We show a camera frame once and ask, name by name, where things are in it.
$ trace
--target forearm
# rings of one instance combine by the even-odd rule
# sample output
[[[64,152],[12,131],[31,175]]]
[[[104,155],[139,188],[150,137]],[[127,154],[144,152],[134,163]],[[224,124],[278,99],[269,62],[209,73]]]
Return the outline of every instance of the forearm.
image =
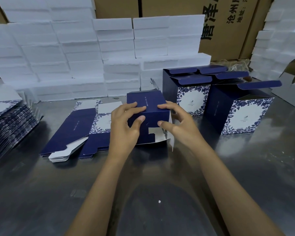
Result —
[[[126,157],[108,158],[65,236],[105,236]]]
[[[193,149],[231,236],[284,235],[206,143]]]

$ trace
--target metal table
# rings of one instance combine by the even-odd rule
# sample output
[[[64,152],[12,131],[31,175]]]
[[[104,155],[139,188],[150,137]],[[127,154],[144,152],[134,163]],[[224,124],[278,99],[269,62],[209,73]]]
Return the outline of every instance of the metal table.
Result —
[[[123,101],[101,98],[104,103]],[[107,153],[51,163],[39,157],[76,100],[39,103],[42,122],[0,161],[0,235],[63,235]],[[287,236],[295,236],[295,108],[276,98],[254,133],[220,136],[195,117],[208,143]],[[119,178],[108,235],[228,235],[197,160],[177,141],[139,146]]]

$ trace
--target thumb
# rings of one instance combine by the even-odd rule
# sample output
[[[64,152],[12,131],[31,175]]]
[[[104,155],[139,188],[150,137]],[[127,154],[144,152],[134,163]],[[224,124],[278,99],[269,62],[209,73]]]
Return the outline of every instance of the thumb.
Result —
[[[173,127],[175,126],[174,124],[166,121],[158,121],[157,125],[163,128],[164,130],[169,131],[170,133],[173,133]]]
[[[141,123],[143,123],[143,121],[145,120],[145,116],[144,115],[141,115],[139,116],[137,119],[134,120],[132,126],[131,126],[131,130],[137,130],[139,131],[140,130],[140,126],[141,126]]]

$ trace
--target hand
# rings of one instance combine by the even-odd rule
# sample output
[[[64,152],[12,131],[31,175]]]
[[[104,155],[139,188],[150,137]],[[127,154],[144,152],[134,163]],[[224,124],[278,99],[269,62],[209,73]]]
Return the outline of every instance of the hand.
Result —
[[[139,116],[131,128],[127,124],[127,120],[132,115],[146,109],[146,106],[140,108],[136,108],[136,106],[137,102],[123,104],[111,112],[109,144],[111,158],[122,157],[126,160],[138,141],[140,125],[145,120],[145,116]]]
[[[172,109],[176,114],[172,114],[173,119],[180,121],[180,125],[175,125],[165,121],[159,121],[157,124],[161,128],[169,131],[173,136],[187,146],[190,150],[196,150],[196,146],[205,141],[200,134],[198,127],[192,119],[192,116],[187,113],[177,103],[166,101],[164,104],[157,105],[161,109]]]

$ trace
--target person's left hand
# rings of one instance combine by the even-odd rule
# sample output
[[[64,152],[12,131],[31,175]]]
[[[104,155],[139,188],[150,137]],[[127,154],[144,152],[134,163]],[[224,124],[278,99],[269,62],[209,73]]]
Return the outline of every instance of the person's left hand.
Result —
[[[136,108],[137,102],[123,104],[111,112],[109,157],[126,159],[136,145],[141,123],[145,116],[139,116],[131,128],[128,126],[128,119],[146,109],[146,106]]]

